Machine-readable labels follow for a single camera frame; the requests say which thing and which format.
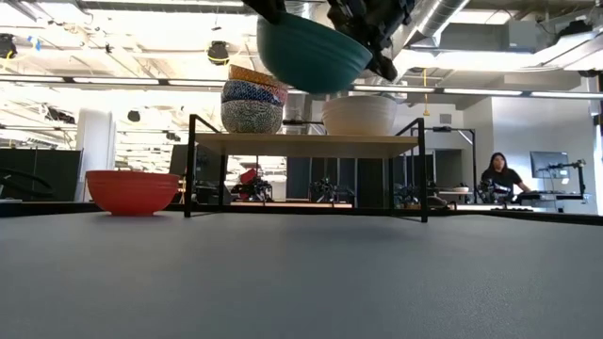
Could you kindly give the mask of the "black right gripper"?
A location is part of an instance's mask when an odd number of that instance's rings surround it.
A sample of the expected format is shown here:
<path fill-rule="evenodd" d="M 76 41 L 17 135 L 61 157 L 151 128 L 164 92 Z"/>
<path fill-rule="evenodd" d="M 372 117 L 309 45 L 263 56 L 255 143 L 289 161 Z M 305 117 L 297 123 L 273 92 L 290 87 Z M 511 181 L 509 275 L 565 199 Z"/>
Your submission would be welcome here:
<path fill-rule="evenodd" d="M 371 52 L 366 69 L 387 81 L 398 71 L 387 55 L 391 36 L 401 25 L 409 24 L 415 0 L 328 0 L 327 17 L 334 29 L 357 40 Z"/>

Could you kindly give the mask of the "plain white bowl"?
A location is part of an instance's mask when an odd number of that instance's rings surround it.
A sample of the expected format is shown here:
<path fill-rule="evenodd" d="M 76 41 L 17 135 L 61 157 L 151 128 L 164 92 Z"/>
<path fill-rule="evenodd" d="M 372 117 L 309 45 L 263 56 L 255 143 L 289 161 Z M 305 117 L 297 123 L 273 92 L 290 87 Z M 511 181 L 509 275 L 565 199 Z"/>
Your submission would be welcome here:
<path fill-rule="evenodd" d="M 348 96 L 322 107 L 322 122 L 329 135 L 387 136 L 394 125 L 398 104 L 382 96 Z"/>

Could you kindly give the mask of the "plain teal bowl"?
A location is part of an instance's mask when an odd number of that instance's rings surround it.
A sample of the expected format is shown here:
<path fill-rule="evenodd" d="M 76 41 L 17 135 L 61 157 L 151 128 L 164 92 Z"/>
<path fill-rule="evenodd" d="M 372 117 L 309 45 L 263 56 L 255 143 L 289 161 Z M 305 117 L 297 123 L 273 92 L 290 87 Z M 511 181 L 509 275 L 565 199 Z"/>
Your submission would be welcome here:
<path fill-rule="evenodd" d="M 361 43 L 328 26 L 283 13 L 278 24 L 257 18 L 257 50 L 279 81 L 312 94 L 347 89 L 372 59 Z"/>

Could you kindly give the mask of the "orange patterned bowl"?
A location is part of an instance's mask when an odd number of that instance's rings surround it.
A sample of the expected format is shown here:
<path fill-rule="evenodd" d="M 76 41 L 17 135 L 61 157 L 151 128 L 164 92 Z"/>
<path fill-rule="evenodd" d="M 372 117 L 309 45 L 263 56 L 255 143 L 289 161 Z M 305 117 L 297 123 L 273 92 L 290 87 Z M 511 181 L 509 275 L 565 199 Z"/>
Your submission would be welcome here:
<path fill-rule="evenodd" d="M 228 78 L 230 80 L 243 80 L 277 89 L 287 89 L 286 84 L 278 81 L 271 75 L 243 68 L 234 64 L 229 66 Z"/>

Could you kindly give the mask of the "blue patterned bowl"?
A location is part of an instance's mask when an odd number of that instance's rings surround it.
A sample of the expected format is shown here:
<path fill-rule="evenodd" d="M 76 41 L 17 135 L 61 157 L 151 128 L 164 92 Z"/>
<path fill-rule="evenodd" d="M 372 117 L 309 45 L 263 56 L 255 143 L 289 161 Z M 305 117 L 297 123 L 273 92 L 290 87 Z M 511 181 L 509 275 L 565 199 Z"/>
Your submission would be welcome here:
<path fill-rule="evenodd" d="M 228 80 L 221 91 L 221 101 L 223 103 L 246 100 L 284 106 L 287 98 L 288 93 L 286 89 L 244 80 Z"/>

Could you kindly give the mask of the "black-white leaf bowl red inside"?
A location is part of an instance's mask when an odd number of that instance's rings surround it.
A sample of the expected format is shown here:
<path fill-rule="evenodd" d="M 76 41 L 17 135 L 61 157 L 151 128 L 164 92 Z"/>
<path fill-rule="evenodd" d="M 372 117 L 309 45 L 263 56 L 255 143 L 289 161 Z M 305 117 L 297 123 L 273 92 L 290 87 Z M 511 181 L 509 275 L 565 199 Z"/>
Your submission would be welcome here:
<path fill-rule="evenodd" d="M 283 109 L 268 102 L 234 100 L 221 104 L 222 125 L 230 134 L 276 134 Z"/>

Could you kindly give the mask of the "plain red bowl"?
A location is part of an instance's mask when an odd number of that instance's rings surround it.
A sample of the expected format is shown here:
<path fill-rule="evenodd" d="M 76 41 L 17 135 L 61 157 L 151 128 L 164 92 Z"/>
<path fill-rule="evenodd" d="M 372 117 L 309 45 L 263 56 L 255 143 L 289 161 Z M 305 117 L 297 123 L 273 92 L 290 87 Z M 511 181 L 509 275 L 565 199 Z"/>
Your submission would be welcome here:
<path fill-rule="evenodd" d="M 174 174 L 121 170 L 86 172 L 94 203 L 114 216 L 151 216 L 167 207 L 179 189 Z"/>

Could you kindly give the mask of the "long ceiling light strip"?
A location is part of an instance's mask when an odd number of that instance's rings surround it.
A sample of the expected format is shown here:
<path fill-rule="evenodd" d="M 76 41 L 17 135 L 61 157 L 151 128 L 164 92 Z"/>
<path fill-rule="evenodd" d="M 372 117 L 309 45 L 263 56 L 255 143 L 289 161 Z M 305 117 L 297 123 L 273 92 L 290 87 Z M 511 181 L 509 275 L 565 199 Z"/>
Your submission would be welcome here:
<path fill-rule="evenodd" d="M 364 92 L 388 93 L 421 93 L 441 95 L 468 95 L 491 97 L 522 97 L 522 98 L 547 98 L 571 100 L 603 100 L 603 92 L 577 92 L 557 90 L 525 90 L 525 89 L 465 89 L 465 88 L 439 88 L 439 87 L 409 87 L 409 86 L 378 86 L 378 85 L 352 85 L 350 90 Z"/>
<path fill-rule="evenodd" d="M 119 78 L 119 77 L 69 77 L 48 75 L 0 74 L 1 82 L 21 83 L 65 83 L 93 85 L 126 86 L 176 86 L 217 88 L 225 84 L 224 80 L 180 80 L 157 78 Z"/>

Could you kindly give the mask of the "grey ventilation unit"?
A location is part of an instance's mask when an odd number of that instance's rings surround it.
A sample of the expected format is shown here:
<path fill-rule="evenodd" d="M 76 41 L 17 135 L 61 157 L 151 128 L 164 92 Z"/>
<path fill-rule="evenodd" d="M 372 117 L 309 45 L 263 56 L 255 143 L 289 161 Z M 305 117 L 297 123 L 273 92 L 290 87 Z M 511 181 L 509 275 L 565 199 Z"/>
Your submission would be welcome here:
<path fill-rule="evenodd" d="M 506 24 L 449 24 L 442 32 L 439 48 L 458 51 L 534 52 L 539 30 L 535 22 Z"/>

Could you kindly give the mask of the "black partition panel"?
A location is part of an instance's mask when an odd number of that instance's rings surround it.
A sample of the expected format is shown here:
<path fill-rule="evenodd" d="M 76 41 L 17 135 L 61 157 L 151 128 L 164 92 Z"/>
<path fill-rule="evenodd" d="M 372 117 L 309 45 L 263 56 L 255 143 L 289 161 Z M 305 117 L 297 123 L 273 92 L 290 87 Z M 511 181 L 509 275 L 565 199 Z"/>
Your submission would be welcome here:
<path fill-rule="evenodd" d="M 310 187 L 328 178 L 338 187 L 340 201 L 359 208 L 387 206 L 388 170 L 382 159 L 294 158 L 286 160 L 286 197 L 316 202 L 320 194 Z"/>
<path fill-rule="evenodd" d="M 36 197 L 0 184 L 0 197 L 26 202 L 71 202 L 78 183 L 81 160 L 82 153 L 74 150 L 0 149 L 1 169 L 36 175 L 54 190 L 52 197 Z"/>

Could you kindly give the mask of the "seated person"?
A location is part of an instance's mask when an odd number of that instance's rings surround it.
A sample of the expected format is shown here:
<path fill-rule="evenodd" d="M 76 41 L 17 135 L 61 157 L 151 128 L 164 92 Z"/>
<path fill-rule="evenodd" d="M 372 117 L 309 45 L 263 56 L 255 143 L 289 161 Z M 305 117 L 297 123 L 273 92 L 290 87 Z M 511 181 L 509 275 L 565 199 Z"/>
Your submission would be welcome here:
<path fill-rule="evenodd" d="M 506 188 L 505 193 L 495 194 L 493 202 L 511 202 L 515 186 L 518 186 L 523 192 L 531 192 L 519 174 L 508 167 L 503 153 L 492 154 L 488 168 L 481 174 L 481 183 Z"/>

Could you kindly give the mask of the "black display panel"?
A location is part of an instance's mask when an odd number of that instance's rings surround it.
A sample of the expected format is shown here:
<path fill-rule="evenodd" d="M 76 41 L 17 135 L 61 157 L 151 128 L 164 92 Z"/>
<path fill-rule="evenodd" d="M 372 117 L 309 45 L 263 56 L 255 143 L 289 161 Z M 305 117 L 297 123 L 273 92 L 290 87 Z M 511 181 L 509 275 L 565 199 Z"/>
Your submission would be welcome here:
<path fill-rule="evenodd" d="M 202 145 L 195 149 L 196 186 L 217 187 L 220 179 L 220 155 Z M 184 177 L 187 173 L 187 145 L 173 145 L 170 174 Z"/>

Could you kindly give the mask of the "computer monitor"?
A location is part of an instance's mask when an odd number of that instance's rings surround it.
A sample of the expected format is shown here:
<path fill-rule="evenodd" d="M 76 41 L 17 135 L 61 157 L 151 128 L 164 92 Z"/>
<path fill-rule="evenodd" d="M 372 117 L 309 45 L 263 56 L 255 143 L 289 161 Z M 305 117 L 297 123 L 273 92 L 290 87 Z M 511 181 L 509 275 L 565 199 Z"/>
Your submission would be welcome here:
<path fill-rule="evenodd" d="M 531 175 L 536 179 L 569 179 L 566 152 L 530 152 Z"/>

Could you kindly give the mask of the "wooden background work table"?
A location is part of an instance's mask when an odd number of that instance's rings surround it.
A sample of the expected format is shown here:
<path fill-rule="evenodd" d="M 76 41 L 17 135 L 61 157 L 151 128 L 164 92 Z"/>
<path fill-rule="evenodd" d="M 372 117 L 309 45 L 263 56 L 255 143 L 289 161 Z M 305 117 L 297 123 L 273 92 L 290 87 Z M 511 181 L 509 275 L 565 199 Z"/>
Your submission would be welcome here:
<path fill-rule="evenodd" d="M 579 194 L 576 192 L 564 192 L 564 191 L 531 191 L 523 192 L 515 197 L 515 200 L 519 203 L 523 201 L 543 201 L 543 202 L 555 202 L 555 201 L 586 201 L 590 198 L 588 194 Z"/>

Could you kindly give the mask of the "white round pillar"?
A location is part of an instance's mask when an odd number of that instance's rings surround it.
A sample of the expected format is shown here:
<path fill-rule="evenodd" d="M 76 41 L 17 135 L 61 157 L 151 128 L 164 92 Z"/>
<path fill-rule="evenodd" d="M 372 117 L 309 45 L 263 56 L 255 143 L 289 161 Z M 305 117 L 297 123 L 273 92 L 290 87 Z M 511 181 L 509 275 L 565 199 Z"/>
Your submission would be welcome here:
<path fill-rule="evenodd" d="M 88 202 L 86 173 L 114 170 L 116 122 L 110 111 L 82 107 L 78 113 L 76 149 L 81 152 L 80 170 L 74 195 L 76 202 Z"/>

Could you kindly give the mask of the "black boom stand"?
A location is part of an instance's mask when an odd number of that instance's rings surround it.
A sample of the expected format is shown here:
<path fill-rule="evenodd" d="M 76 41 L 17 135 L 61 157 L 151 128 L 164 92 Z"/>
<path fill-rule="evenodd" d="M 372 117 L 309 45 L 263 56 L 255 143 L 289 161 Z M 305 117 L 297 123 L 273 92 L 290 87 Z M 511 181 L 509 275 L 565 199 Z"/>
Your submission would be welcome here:
<path fill-rule="evenodd" d="M 550 178 L 553 178 L 551 171 L 553 170 L 564 170 L 564 169 L 574 169 L 578 171 L 578 176 L 579 176 L 579 194 L 585 194 L 585 183 L 584 183 L 584 174 L 583 174 L 583 168 L 585 166 L 585 161 L 583 159 L 578 160 L 577 162 L 573 162 L 573 163 L 556 163 L 556 164 L 549 164 L 547 166 L 545 166 L 544 168 L 539 169 L 539 171 L 541 172 L 547 172 L 549 174 Z"/>

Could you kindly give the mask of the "black ceiling device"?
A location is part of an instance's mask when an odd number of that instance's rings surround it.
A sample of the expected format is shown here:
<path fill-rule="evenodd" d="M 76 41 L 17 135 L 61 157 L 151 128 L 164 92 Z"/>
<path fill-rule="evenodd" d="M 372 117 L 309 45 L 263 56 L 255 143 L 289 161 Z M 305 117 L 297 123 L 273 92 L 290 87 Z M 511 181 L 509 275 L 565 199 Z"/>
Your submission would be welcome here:
<path fill-rule="evenodd" d="M 18 52 L 13 40 L 12 34 L 0 33 L 0 59 L 16 57 Z"/>

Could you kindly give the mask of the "ribbed silver air duct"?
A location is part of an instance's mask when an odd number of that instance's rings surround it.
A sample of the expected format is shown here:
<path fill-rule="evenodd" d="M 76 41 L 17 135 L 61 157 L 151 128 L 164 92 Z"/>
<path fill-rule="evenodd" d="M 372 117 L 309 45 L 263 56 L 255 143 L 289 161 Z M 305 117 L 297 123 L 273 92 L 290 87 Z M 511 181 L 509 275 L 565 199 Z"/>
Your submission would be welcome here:
<path fill-rule="evenodd" d="M 285 8 L 294 15 L 330 25 L 327 17 L 330 6 L 326 0 L 285 0 Z"/>

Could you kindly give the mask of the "smooth silver air duct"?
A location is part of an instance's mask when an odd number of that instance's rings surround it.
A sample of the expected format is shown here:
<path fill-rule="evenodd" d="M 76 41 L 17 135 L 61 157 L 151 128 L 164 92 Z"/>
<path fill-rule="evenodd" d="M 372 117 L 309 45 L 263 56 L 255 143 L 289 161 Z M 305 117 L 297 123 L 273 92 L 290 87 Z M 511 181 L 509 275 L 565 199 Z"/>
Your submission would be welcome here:
<path fill-rule="evenodd" d="M 414 18 L 416 30 L 425 37 L 440 34 L 471 0 L 421 0 Z"/>

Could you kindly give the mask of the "black metal rig frame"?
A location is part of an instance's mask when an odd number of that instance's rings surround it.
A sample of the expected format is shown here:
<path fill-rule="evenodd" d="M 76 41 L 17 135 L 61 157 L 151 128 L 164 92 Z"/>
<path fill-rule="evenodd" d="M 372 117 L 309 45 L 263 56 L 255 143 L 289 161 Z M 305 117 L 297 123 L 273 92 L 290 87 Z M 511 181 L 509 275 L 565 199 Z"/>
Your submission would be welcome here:
<path fill-rule="evenodd" d="M 429 130 L 434 133 L 452 133 L 457 132 L 471 146 L 471 172 L 472 186 L 470 191 L 473 194 L 473 203 L 478 202 L 478 170 L 477 170 L 477 137 L 476 130 L 473 128 L 454 128 L 449 126 L 429 127 Z"/>

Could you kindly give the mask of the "wooden shelf black metal frame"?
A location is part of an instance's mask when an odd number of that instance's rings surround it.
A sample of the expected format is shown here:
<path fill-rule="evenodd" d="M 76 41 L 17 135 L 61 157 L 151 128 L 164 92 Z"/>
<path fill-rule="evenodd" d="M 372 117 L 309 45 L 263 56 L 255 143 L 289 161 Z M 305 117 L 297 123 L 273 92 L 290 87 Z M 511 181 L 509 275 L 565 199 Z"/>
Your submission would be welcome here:
<path fill-rule="evenodd" d="M 215 205 L 197 206 L 192 199 L 196 177 L 196 148 L 202 145 L 220 156 L 219 196 Z M 418 149 L 419 167 L 426 167 L 425 121 L 416 118 L 394 136 L 326 136 L 326 135 L 262 135 L 223 134 L 196 114 L 188 118 L 186 188 L 184 193 L 184 217 L 194 211 L 209 213 L 283 213 L 300 215 L 352 215 L 379 217 L 419 217 L 426 223 L 430 215 L 427 179 L 419 176 L 420 209 L 399 210 L 394 204 L 393 162 L 399 155 Z M 307 158 L 383 159 L 387 162 L 388 205 L 378 209 L 337 209 L 325 207 L 244 206 L 223 203 L 226 160 L 230 155 L 285 156 Z"/>

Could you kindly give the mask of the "black table edge rail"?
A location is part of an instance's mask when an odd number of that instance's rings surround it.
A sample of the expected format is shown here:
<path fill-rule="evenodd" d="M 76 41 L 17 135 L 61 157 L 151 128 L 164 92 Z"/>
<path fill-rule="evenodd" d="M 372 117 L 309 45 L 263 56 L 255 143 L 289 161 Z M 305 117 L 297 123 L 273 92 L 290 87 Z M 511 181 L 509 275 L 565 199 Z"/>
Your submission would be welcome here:
<path fill-rule="evenodd" d="M 10 202 L 0 203 L 0 218 L 30 217 L 44 215 L 78 214 L 101 212 L 102 209 L 91 202 Z M 603 226 L 603 217 L 582 214 L 540 213 L 518 210 L 431 210 L 426 215 L 420 210 L 386 210 L 332 207 L 272 207 L 272 206 L 237 206 L 237 205 L 193 205 L 190 214 L 200 216 L 208 213 L 247 213 L 247 214 L 285 214 L 285 215 L 342 215 L 363 217 L 396 217 L 396 218 L 436 218 L 459 216 L 487 216 L 496 218 L 513 218 L 541 222 L 581 224 Z"/>

